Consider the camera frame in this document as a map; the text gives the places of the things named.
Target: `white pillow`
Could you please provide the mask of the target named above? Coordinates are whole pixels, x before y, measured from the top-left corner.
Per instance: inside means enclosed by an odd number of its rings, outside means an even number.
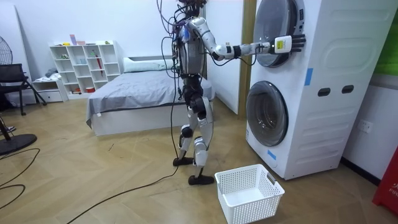
[[[127,72],[145,72],[145,71],[161,71],[171,69],[173,60],[167,59],[166,65],[164,60],[146,60],[146,61],[133,61],[129,58],[123,58],[124,73]]]

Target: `dryer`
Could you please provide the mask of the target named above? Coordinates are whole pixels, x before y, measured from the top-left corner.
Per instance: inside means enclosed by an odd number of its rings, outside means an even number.
[[[398,6],[395,0],[257,0],[254,41],[306,35],[257,56],[246,139],[284,179],[337,168]]]

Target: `wall outlet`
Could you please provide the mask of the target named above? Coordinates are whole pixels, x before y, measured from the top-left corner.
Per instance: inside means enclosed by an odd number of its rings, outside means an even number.
[[[359,120],[357,128],[365,133],[372,131],[373,123],[365,120]]]

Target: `electric fan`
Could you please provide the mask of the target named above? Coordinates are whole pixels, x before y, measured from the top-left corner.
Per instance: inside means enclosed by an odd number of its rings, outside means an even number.
[[[7,42],[0,37],[0,65],[12,64],[12,51]]]
[[[0,66],[12,64],[12,51],[7,42],[0,37]],[[0,140],[0,156],[8,155],[12,152],[23,149],[33,144],[37,137],[34,134],[20,134],[10,135],[8,130],[4,126],[4,123],[0,121],[0,132],[4,136],[4,139]]]

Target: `door glass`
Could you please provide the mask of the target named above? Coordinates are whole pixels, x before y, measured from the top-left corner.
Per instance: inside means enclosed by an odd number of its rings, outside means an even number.
[[[289,9],[289,0],[262,0],[254,23],[254,41],[269,42],[276,37],[287,35],[290,22]],[[282,55],[262,54],[257,56],[257,61],[262,66],[269,67],[279,57]]]
[[[257,82],[246,103],[248,123],[254,137],[265,146],[276,146],[285,138],[288,116],[283,96],[270,82]]]

